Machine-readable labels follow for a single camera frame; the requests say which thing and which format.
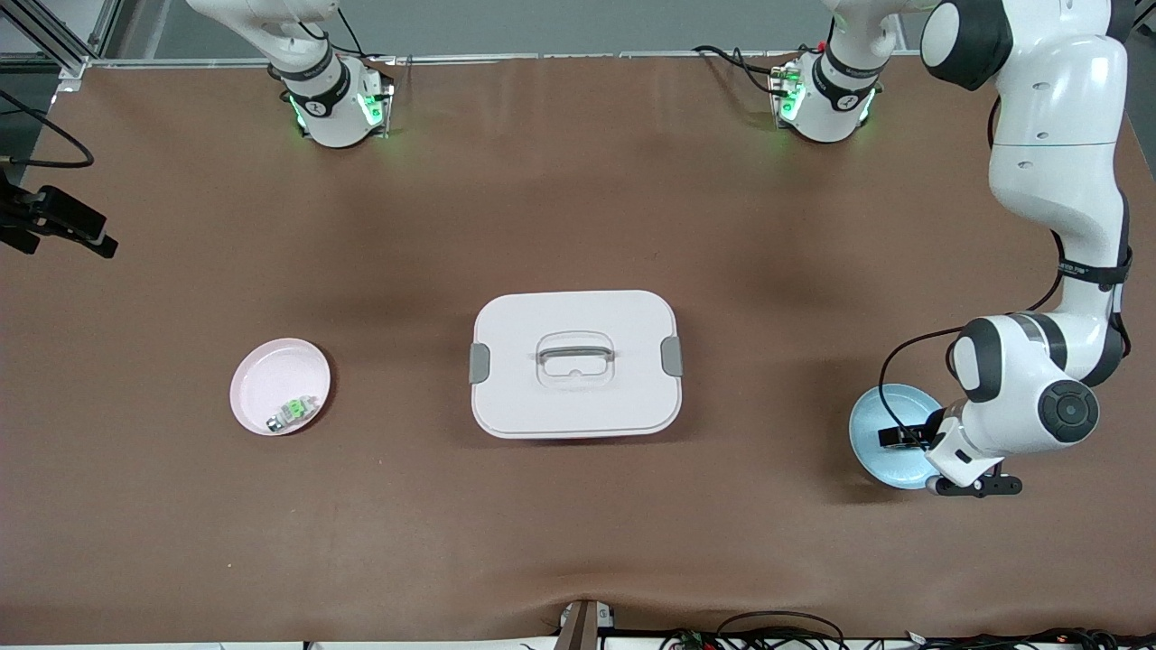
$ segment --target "wire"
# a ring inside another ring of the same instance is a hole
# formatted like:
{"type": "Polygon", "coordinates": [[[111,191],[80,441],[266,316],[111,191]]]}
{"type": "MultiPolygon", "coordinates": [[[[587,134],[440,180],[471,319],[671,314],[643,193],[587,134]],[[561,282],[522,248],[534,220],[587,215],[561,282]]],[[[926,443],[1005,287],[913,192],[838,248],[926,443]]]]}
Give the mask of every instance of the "wire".
{"type": "MultiPolygon", "coordinates": [[[[831,622],[831,621],[829,621],[829,620],[827,620],[827,619],[824,619],[822,616],[816,616],[815,614],[807,614],[805,612],[792,612],[790,610],[765,610],[765,611],[761,611],[761,612],[747,612],[747,613],[743,613],[743,614],[736,614],[736,615],[731,616],[729,619],[722,621],[721,623],[719,623],[719,627],[716,628],[716,630],[714,630],[714,635],[716,636],[721,635],[722,630],[726,629],[726,627],[728,625],[731,625],[731,623],[734,623],[734,622],[738,622],[738,621],[741,621],[741,620],[746,620],[746,619],[766,618],[766,616],[787,616],[787,618],[796,618],[796,619],[808,619],[808,620],[820,622],[820,623],[822,623],[822,625],[831,628],[832,630],[835,630],[835,634],[838,635],[838,636],[837,637],[832,637],[832,636],[830,636],[828,634],[816,633],[816,631],[812,631],[812,630],[799,628],[799,627],[794,627],[794,626],[777,627],[777,628],[775,628],[775,627],[772,627],[772,628],[758,628],[758,629],[755,629],[755,630],[750,630],[750,633],[748,633],[748,634],[757,634],[758,635],[757,638],[759,638],[759,640],[762,640],[762,638],[769,638],[769,637],[778,638],[779,635],[781,635],[781,637],[784,638],[784,642],[786,642],[786,641],[799,641],[799,642],[806,644],[808,648],[812,648],[812,650],[817,650],[817,648],[815,648],[810,643],[810,640],[818,640],[820,642],[824,642],[823,643],[824,648],[827,647],[825,641],[833,641],[833,642],[836,642],[838,644],[838,647],[840,648],[840,650],[847,650],[847,644],[845,642],[845,636],[843,634],[843,629],[839,628],[839,626],[835,625],[833,622],[831,622]]],[[[773,645],[772,648],[778,648],[778,645],[773,645]]]]}
{"type": "Polygon", "coordinates": [[[326,40],[326,39],[329,38],[329,32],[325,31],[324,29],[321,30],[321,36],[318,36],[318,35],[313,34],[312,31],[310,31],[309,28],[305,27],[305,23],[303,23],[301,21],[297,21],[297,27],[299,27],[313,40],[326,40]]]}
{"type": "Polygon", "coordinates": [[[755,73],[766,74],[766,75],[773,74],[772,68],[764,68],[762,66],[753,66],[748,64],[747,58],[742,56],[742,50],[738,47],[734,49],[734,52],[732,54],[727,54],[726,52],[719,50],[713,45],[699,45],[698,47],[694,49],[694,52],[711,52],[713,54],[718,54],[719,57],[722,58],[722,60],[731,64],[732,66],[738,66],[742,68],[743,72],[747,73],[747,79],[749,79],[750,82],[754,83],[755,87],[762,90],[763,93],[766,93],[768,95],[773,95],[776,97],[787,96],[785,91],[763,86],[757,79],[755,79],[755,73]]]}
{"type": "Polygon", "coordinates": [[[987,113],[987,148],[991,149],[995,147],[995,113],[1000,110],[1000,104],[1002,99],[995,97],[995,102],[992,103],[992,112],[987,113]]]}
{"type": "Polygon", "coordinates": [[[1149,5],[1148,8],[1144,9],[1142,14],[1140,14],[1140,17],[1136,19],[1136,22],[1132,23],[1132,27],[1133,28],[1140,27],[1140,23],[1144,22],[1144,20],[1148,17],[1148,14],[1153,13],[1153,9],[1156,9],[1156,2],[1149,5]]]}
{"type": "MultiPolygon", "coordinates": [[[[691,51],[692,52],[710,52],[712,54],[718,54],[719,57],[722,58],[724,61],[731,64],[732,66],[743,67],[743,65],[739,61],[739,59],[735,59],[731,54],[727,54],[726,52],[724,52],[722,50],[719,50],[718,47],[716,47],[713,45],[699,45],[698,47],[695,47],[691,51]]],[[[739,52],[739,49],[735,47],[734,51],[739,52]]],[[[771,68],[764,68],[764,67],[751,66],[751,65],[747,65],[746,67],[749,68],[751,72],[757,72],[758,74],[771,74],[771,68]]]]}
{"type": "Polygon", "coordinates": [[[80,162],[39,161],[35,158],[8,158],[8,162],[10,164],[23,164],[28,167],[51,167],[55,169],[81,169],[84,167],[91,167],[92,163],[96,162],[96,158],[92,156],[92,152],[90,152],[88,147],[86,147],[80,140],[73,138],[71,133],[57,126],[55,123],[49,119],[46,115],[42,115],[43,111],[38,111],[29,106],[28,104],[13,97],[5,90],[0,90],[0,97],[3,97],[5,101],[20,109],[21,112],[28,113],[29,116],[36,118],[36,120],[43,124],[44,126],[47,126],[52,131],[55,131],[57,134],[59,134],[61,138],[72,143],[73,147],[76,147],[76,149],[84,156],[84,160],[80,162]]]}
{"type": "Polygon", "coordinates": [[[354,47],[357,47],[357,53],[361,58],[365,58],[365,50],[362,50],[361,40],[357,39],[357,34],[354,32],[354,28],[349,27],[349,21],[346,20],[346,13],[338,7],[338,17],[341,19],[341,23],[346,25],[346,31],[349,32],[349,37],[354,39],[354,47]]]}
{"type": "Polygon", "coordinates": [[[740,51],[738,47],[734,49],[734,56],[739,59],[739,65],[742,66],[742,69],[747,73],[747,79],[749,79],[750,82],[755,84],[755,88],[758,88],[759,90],[766,93],[768,95],[773,95],[775,97],[787,96],[787,93],[785,90],[771,89],[759,83],[758,80],[755,79],[755,75],[751,72],[750,66],[747,65],[747,59],[742,57],[742,51],[740,51]]]}
{"type": "MultiPolygon", "coordinates": [[[[995,102],[996,102],[995,106],[999,106],[999,99],[996,99],[995,102]]],[[[995,115],[995,110],[994,110],[995,106],[993,106],[993,110],[992,110],[992,115],[993,116],[995,115]]],[[[1053,237],[1053,239],[1055,242],[1055,250],[1057,250],[1059,257],[1062,258],[1064,257],[1064,243],[1060,241],[1060,236],[1057,235],[1054,231],[1052,232],[1052,237],[1053,237]]],[[[1025,309],[1023,311],[1036,311],[1037,309],[1039,309],[1040,306],[1043,306],[1047,301],[1052,300],[1052,296],[1054,296],[1055,291],[1060,288],[1060,282],[1062,280],[1064,280],[1064,274],[1060,273],[1059,269],[1057,269],[1055,278],[1052,280],[1052,286],[1048,287],[1048,289],[1044,294],[1044,296],[1042,298],[1039,298],[1038,301],[1033,302],[1031,304],[1031,306],[1029,306],[1028,309],[1025,309]]],[[[1131,353],[1132,352],[1132,342],[1131,342],[1131,340],[1127,337],[1127,333],[1126,333],[1127,330],[1124,328],[1124,319],[1122,319],[1122,317],[1119,318],[1117,323],[1119,325],[1117,327],[1117,330],[1120,331],[1120,333],[1121,333],[1120,335],[1124,339],[1124,345],[1125,345],[1124,349],[1125,349],[1126,353],[1131,353]]],[[[920,335],[918,335],[918,337],[916,337],[913,339],[907,339],[906,341],[903,341],[902,344],[899,344],[898,347],[896,347],[895,349],[892,349],[891,354],[887,355],[887,359],[883,360],[883,365],[880,367],[880,369],[879,369],[879,384],[875,386],[875,390],[879,391],[879,400],[883,405],[883,409],[887,411],[887,414],[891,416],[891,420],[894,420],[895,423],[896,423],[896,426],[898,426],[899,431],[903,433],[904,437],[910,437],[910,438],[914,440],[919,444],[920,449],[926,450],[927,449],[927,443],[924,442],[924,441],[921,441],[921,440],[919,440],[919,436],[916,436],[914,434],[912,434],[911,429],[909,429],[906,424],[904,424],[902,421],[899,421],[899,416],[896,415],[894,411],[891,411],[891,405],[887,402],[887,394],[883,392],[883,384],[887,383],[887,369],[891,364],[891,360],[894,360],[896,357],[896,355],[898,355],[901,352],[907,349],[909,347],[911,347],[911,346],[913,346],[913,345],[916,345],[918,342],[926,341],[926,340],[938,339],[939,337],[946,337],[948,334],[957,334],[957,333],[959,333],[962,331],[963,331],[962,326],[961,327],[949,327],[947,330],[940,330],[938,332],[931,332],[928,334],[920,334],[920,335]]],[[[955,372],[955,365],[951,363],[951,352],[954,349],[955,349],[955,342],[953,341],[951,345],[948,346],[947,352],[943,355],[943,363],[947,364],[948,372],[950,372],[953,377],[958,378],[956,376],[956,372],[955,372]]]]}

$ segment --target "white container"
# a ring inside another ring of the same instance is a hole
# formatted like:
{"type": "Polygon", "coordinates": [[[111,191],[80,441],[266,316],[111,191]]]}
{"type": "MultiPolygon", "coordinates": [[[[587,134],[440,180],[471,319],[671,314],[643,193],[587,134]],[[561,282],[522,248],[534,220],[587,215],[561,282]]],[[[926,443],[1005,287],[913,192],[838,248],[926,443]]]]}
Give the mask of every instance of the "white container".
{"type": "Polygon", "coordinates": [[[477,315],[474,418],[499,438],[642,436],[682,406],[674,311],[650,291],[516,294],[477,315]]]}

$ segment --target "brown tablecloth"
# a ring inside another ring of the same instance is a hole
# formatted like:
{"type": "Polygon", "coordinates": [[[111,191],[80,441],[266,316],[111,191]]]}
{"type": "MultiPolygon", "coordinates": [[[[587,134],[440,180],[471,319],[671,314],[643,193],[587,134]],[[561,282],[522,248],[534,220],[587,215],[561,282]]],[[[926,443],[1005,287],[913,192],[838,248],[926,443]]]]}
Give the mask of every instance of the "brown tablecloth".
{"type": "MultiPolygon", "coordinates": [[[[1136,352],[1099,429],[1010,460],[1020,497],[936,498],[873,482],[846,421],[897,342],[1051,282],[1046,230],[987,190],[990,93],[896,60],[867,126],[820,146],[704,60],[398,74],[393,133],[349,150],[299,139],[260,69],[94,69],[60,97],[98,162],[25,184],[104,212],[121,249],[0,251],[0,642],[534,635],[578,597],[620,627],[771,607],[859,636],[1156,627],[1156,187],[1131,130],[1136,352]],[[479,309],[614,288],[674,306],[677,421],[479,429],[479,309]],[[338,385],[271,440],[228,386],[279,337],[321,346],[338,385]]],[[[942,352],[894,379],[956,399],[942,352]]]]}

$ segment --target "black cable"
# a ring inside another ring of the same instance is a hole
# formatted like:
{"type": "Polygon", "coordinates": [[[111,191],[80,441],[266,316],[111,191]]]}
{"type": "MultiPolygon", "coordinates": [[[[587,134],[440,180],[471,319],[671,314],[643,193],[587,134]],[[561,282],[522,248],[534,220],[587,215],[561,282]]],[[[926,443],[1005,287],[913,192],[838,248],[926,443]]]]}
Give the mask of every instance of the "black cable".
{"type": "Polygon", "coordinates": [[[5,101],[20,109],[21,112],[28,113],[29,116],[36,118],[36,120],[43,124],[44,126],[47,126],[52,131],[55,131],[57,134],[59,134],[61,138],[72,143],[73,147],[76,147],[76,149],[84,156],[84,160],[80,162],[38,161],[36,158],[8,158],[9,163],[23,164],[28,167],[51,167],[55,169],[81,169],[86,167],[91,167],[92,163],[96,162],[96,158],[92,156],[92,152],[90,152],[88,147],[86,147],[80,140],[73,138],[71,133],[57,126],[55,123],[49,119],[46,115],[43,115],[43,111],[38,111],[29,106],[28,104],[13,97],[5,90],[0,90],[0,97],[3,97],[5,101]]]}
{"type": "Polygon", "coordinates": [[[992,103],[992,112],[987,113],[987,148],[995,147],[995,112],[1000,110],[1001,98],[995,97],[992,103]]]}
{"type": "Polygon", "coordinates": [[[766,93],[768,95],[773,95],[776,97],[786,97],[787,96],[787,94],[785,91],[778,90],[778,89],[772,89],[772,88],[769,88],[766,86],[763,86],[757,79],[755,79],[755,73],[770,75],[770,74],[773,74],[773,68],[764,68],[762,66],[753,66],[753,65],[748,64],[747,62],[747,58],[742,56],[742,50],[740,50],[738,47],[735,47],[734,52],[731,53],[731,54],[727,54],[726,52],[724,52],[722,50],[719,50],[718,47],[716,47],[713,45],[699,45],[698,47],[695,47],[692,51],[694,52],[711,52],[712,54],[718,54],[719,57],[722,58],[724,61],[731,64],[732,66],[736,66],[736,67],[742,68],[743,72],[747,73],[747,79],[749,79],[750,82],[754,83],[755,87],[758,88],[759,90],[762,90],[763,93],[766,93]]]}
{"type": "MultiPolygon", "coordinates": [[[[999,105],[999,99],[996,99],[996,106],[998,105],[999,105]]],[[[1052,232],[1052,237],[1055,241],[1057,253],[1059,254],[1059,257],[1062,258],[1064,257],[1064,243],[1060,241],[1060,236],[1057,235],[1055,232],[1052,232]]],[[[1033,302],[1031,304],[1031,306],[1029,306],[1028,309],[1025,309],[1023,311],[1036,311],[1037,309],[1039,309],[1040,306],[1043,306],[1044,303],[1046,303],[1047,301],[1052,300],[1052,296],[1054,296],[1055,291],[1060,288],[1060,283],[1062,282],[1062,280],[1064,280],[1064,274],[1061,274],[1059,272],[1059,269],[1057,269],[1057,272],[1055,272],[1055,279],[1052,280],[1052,286],[1048,287],[1047,293],[1045,293],[1042,298],[1039,298],[1038,301],[1033,302]]],[[[1120,331],[1120,335],[1124,339],[1124,344],[1125,344],[1125,348],[1124,349],[1127,353],[1131,353],[1132,352],[1132,341],[1127,337],[1127,333],[1126,333],[1127,330],[1124,328],[1124,319],[1122,319],[1122,317],[1118,318],[1117,324],[1118,324],[1117,331],[1120,331]]],[[[963,331],[962,326],[961,327],[950,327],[950,328],[947,328],[947,330],[940,330],[938,332],[931,332],[929,334],[921,334],[921,335],[916,337],[913,339],[907,339],[906,341],[903,341],[902,344],[899,344],[898,347],[896,347],[895,349],[892,349],[891,354],[887,355],[887,359],[883,360],[883,365],[879,370],[879,384],[875,386],[875,389],[879,391],[879,400],[883,405],[883,409],[887,411],[887,414],[891,416],[891,420],[894,420],[895,423],[896,423],[896,426],[898,426],[899,431],[903,433],[904,437],[909,437],[909,438],[914,440],[916,442],[919,443],[919,446],[921,449],[925,449],[925,450],[927,449],[927,443],[920,441],[918,436],[916,436],[914,434],[912,434],[911,429],[909,429],[906,424],[904,424],[903,422],[901,422],[898,415],[896,415],[895,412],[891,411],[891,405],[889,405],[887,402],[887,396],[883,394],[883,384],[887,383],[887,368],[891,364],[891,360],[895,359],[895,356],[897,354],[899,354],[901,352],[905,350],[906,348],[909,348],[909,347],[911,347],[911,346],[913,346],[913,345],[916,345],[918,342],[926,341],[926,340],[929,340],[929,339],[936,339],[939,337],[946,337],[948,334],[956,334],[956,333],[959,333],[962,331],[963,331]]],[[[948,372],[950,372],[953,377],[956,377],[955,367],[951,363],[951,350],[953,349],[955,349],[955,342],[953,342],[950,346],[948,346],[947,352],[944,353],[943,362],[947,364],[948,372]]]]}
{"type": "Polygon", "coordinates": [[[297,21],[297,27],[299,27],[313,40],[326,40],[326,39],[329,38],[329,32],[325,31],[324,29],[321,30],[321,36],[318,36],[318,35],[313,34],[312,31],[310,31],[309,28],[305,27],[305,23],[303,23],[301,21],[297,21]]]}
{"type": "Polygon", "coordinates": [[[1144,22],[1144,19],[1148,17],[1148,14],[1153,13],[1153,9],[1156,9],[1156,2],[1149,5],[1148,8],[1144,9],[1142,14],[1140,14],[1140,17],[1136,19],[1136,22],[1132,23],[1132,27],[1133,28],[1140,27],[1140,23],[1144,22]]]}
{"type": "MultiPolygon", "coordinates": [[[[713,45],[699,45],[698,47],[695,47],[691,51],[692,52],[710,52],[712,54],[718,54],[719,57],[722,58],[722,60],[725,60],[726,62],[731,64],[732,66],[740,67],[740,68],[743,67],[743,65],[741,62],[739,62],[738,59],[733,58],[731,54],[727,54],[726,52],[724,52],[722,50],[719,50],[718,47],[716,47],[713,45]]],[[[748,67],[751,72],[757,72],[758,74],[771,74],[771,68],[764,68],[764,67],[759,67],[759,66],[751,66],[749,64],[746,67],[748,67]]]]}
{"type": "Polygon", "coordinates": [[[365,58],[365,50],[362,50],[361,40],[357,39],[357,35],[354,32],[354,28],[349,27],[349,21],[346,20],[346,13],[338,7],[338,17],[341,19],[342,24],[346,25],[346,31],[349,32],[349,37],[354,39],[354,47],[357,47],[357,53],[361,58],[365,58]]]}
{"type": "Polygon", "coordinates": [[[906,341],[899,344],[898,347],[892,349],[891,354],[887,355],[887,359],[883,360],[883,365],[879,369],[879,385],[876,386],[876,390],[879,391],[880,402],[882,402],[883,408],[887,411],[887,414],[891,416],[891,420],[895,420],[895,423],[899,427],[899,430],[903,431],[904,437],[914,440],[917,443],[919,443],[919,446],[924,450],[927,449],[927,443],[919,440],[919,436],[912,434],[911,429],[909,429],[907,426],[899,420],[899,416],[896,415],[894,411],[891,411],[891,405],[887,402],[887,396],[883,394],[883,384],[887,383],[887,368],[891,364],[891,360],[895,359],[897,354],[918,342],[922,342],[928,339],[936,339],[939,337],[946,337],[948,334],[957,334],[962,331],[963,327],[950,327],[948,330],[940,330],[938,332],[931,332],[929,334],[921,334],[913,339],[907,339],[906,341]]]}
{"type": "MultiPolygon", "coordinates": [[[[761,612],[747,612],[747,613],[743,613],[743,614],[735,614],[734,616],[731,616],[729,619],[727,619],[727,620],[722,621],[721,623],[719,623],[719,627],[714,629],[714,634],[716,635],[722,634],[722,630],[726,629],[726,627],[728,625],[731,625],[731,623],[734,623],[734,622],[738,622],[738,621],[741,621],[741,620],[746,620],[746,619],[766,618],[766,616],[787,616],[787,618],[796,618],[796,619],[808,619],[808,620],[812,620],[812,621],[816,621],[816,622],[823,623],[824,626],[827,626],[827,627],[831,628],[832,630],[835,630],[835,633],[838,635],[838,637],[835,638],[835,637],[831,637],[830,635],[814,633],[814,631],[806,630],[806,629],[802,629],[802,628],[791,628],[791,627],[788,627],[788,628],[780,628],[780,629],[794,630],[795,633],[809,634],[809,635],[812,635],[812,637],[815,637],[815,636],[827,637],[827,638],[830,638],[832,641],[836,641],[839,644],[839,648],[842,650],[847,650],[847,645],[845,643],[845,638],[846,637],[844,636],[843,629],[839,628],[839,626],[835,625],[833,622],[831,622],[831,621],[829,621],[829,620],[827,620],[827,619],[824,619],[822,616],[816,616],[815,614],[807,614],[805,612],[792,612],[790,610],[764,610],[764,611],[761,611],[761,612]]],[[[765,631],[768,629],[772,629],[772,628],[759,628],[757,631],[763,633],[763,631],[765,631]]],[[[769,638],[769,637],[766,635],[764,635],[764,634],[759,634],[759,638],[769,638]]]]}
{"type": "Polygon", "coordinates": [[[739,59],[739,65],[742,66],[742,69],[747,73],[747,79],[749,79],[750,82],[755,84],[755,88],[758,88],[763,93],[766,93],[768,95],[773,95],[776,97],[786,97],[787,96],[786,91],[784,91],[784,90],[775,90],[775,89],[768,88],[766,86],[763,86],[762,83],[759,83],[758,80],[755,79],[755,75],[751,72],[750,66],[747,65],[747,59],[743,58],[742,51],[739,50],[738,47],[734,49],[734,56],[739,59]]]}

